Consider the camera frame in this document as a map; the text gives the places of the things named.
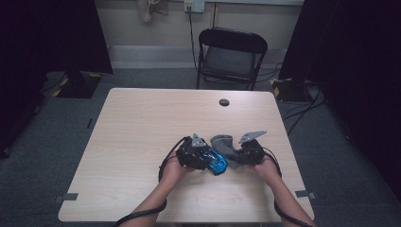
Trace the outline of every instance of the wooden table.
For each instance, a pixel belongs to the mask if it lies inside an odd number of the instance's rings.
[[[219,101],[226,98],[230,105]],[[172,147],[195,132],[210,145],[217,134],[234,137],[267,130],[257,138],[278,159],[295,196],[305,190],[271,93],[114,88],[109,92],[64,201],[61,221],[117,221],[158,183],[159,165]],[[309,198],[297,198],[313,218]],[[167,198],[158,222],[278,222],[270,189],[249,169],[207,169],[187,174]]]

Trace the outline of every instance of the gray carpet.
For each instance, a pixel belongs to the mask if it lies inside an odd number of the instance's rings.
[[[58,81],[62,73],[48,77],[44,87]],[[114,75],[104,75],[91,99],[47,96],[40,112],[9,148],[10,157],[0,160],[0,226],[111,226],[62,223],[58,220],[61,204],[54,202],[68,190],[109,90],[195,86],[194,69],[114,69]],[[238,90],[244,85],[202,82],[200,87]],[[255,90],[271,91],[271,87],[265,80]],[[317,88],[311,88],[311,94],[315,96]],[[282,115],[305,108],[300,103],[279,102],[278,106]],[[287,130],[296,119],[285,121]],[[401,226],[400,204],[370,162],[347,141],[342,122],[326,104],[307,112],[289,140],[306,190],[317,195],[311,203],[319,226]]]

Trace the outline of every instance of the black chair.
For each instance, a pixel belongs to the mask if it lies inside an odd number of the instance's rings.
[[[213,27],[200,33],[200,55],[197,89],[203,77],[229,80],[254,88],[260,65],[268,50],[268,43],[259,35]]]

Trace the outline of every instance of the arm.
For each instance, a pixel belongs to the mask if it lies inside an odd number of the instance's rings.
[[[183,178],[185,173],[195,170],[181,166],[178,158],[175,155],[176,151],[172,152],[169,156],[172,158],[169,159],[166,164],[166,167],[163,171],[162,180],[159,182],[159,184],[157,184],[153,191],[132,211],[132,213],[161,206],[177,183]],[[120,226],[154,226],[158,216],[159,213],[140,218],[134,218],[122,223]]]
[[[316,226],[315,222],[292,196],[286,184],[278,174],[276,166],[271,158],[265,157],[260,165],[252,166],[251,168],[271,188],[277,205],[284,214],[311,226]],[[286,227],[298,226],[284,218],[282,218],[282,222]]]

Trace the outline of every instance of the baseboard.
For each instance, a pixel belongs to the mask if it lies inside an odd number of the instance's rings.
[[[271,49],[262,68],[274,68],[283,61],[286,49]],[[199,49],[195,48],[198,61]],[[192,48],[186,46],[110,45],[112,68],[190,68],[194,67]]]

